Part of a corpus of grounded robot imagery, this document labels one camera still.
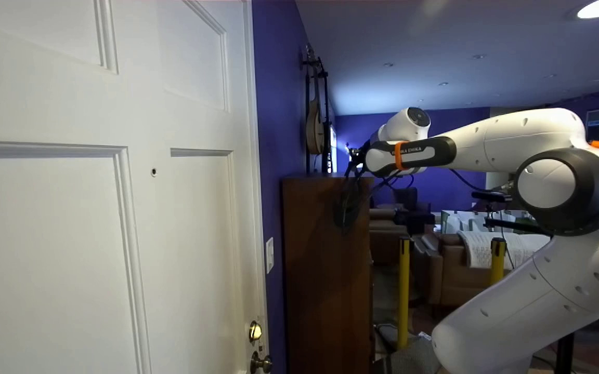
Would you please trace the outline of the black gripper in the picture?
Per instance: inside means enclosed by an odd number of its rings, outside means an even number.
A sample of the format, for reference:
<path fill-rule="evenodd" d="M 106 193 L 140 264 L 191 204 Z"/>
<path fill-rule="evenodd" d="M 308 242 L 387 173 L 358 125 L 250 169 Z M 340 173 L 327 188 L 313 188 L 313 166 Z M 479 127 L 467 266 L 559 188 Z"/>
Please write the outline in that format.
<path fill-rule="evenodd" d="M 363 164 L 367 153 L 368 153 L 368 146 L 359 146 L 359 147 L 349 150 L 349 163 L 345 169 L 347 182 L 355 182 L 367 173 L 367 164 Z"/>

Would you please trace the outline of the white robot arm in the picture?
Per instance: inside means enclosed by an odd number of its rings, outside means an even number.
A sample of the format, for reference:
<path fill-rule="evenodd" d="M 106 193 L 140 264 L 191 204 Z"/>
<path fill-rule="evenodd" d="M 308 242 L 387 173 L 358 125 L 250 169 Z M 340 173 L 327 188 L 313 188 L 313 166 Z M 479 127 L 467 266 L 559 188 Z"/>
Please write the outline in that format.
<path fill-rule="evenodd" d="M 568 109 L 530 109 L 432 133 L 407 107 L 352 156 L 379 179 L 430 166 L 504 173 L 546 243 L 435 325 L 447 374 L 524 374 L 543 348 L 599 320 L 599 146 Z"/>

